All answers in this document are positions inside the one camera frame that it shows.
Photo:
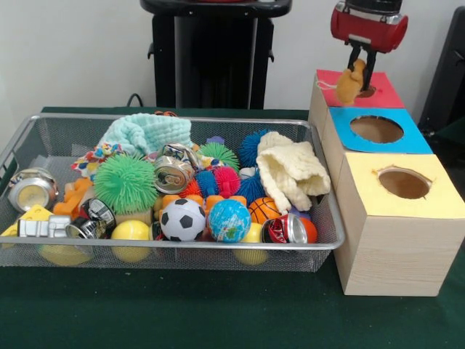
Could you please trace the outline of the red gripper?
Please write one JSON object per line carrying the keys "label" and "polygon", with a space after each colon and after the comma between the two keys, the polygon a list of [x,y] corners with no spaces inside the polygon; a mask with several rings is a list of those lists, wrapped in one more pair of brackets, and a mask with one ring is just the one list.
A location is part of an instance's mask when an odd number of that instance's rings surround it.
{"label": "red gripper", "polygon": [[[331,15],[331,34],[344,42],[356,41],[367,53],[363,71],[362,91],[368,90],[376,64],[378,52],[389,53],[397,49],[408,28],[408,16],[375,15],[350,9],[335,7]],[[360,45],[351,43],[352,51],[347,68],[353,71],[360,55]]]}

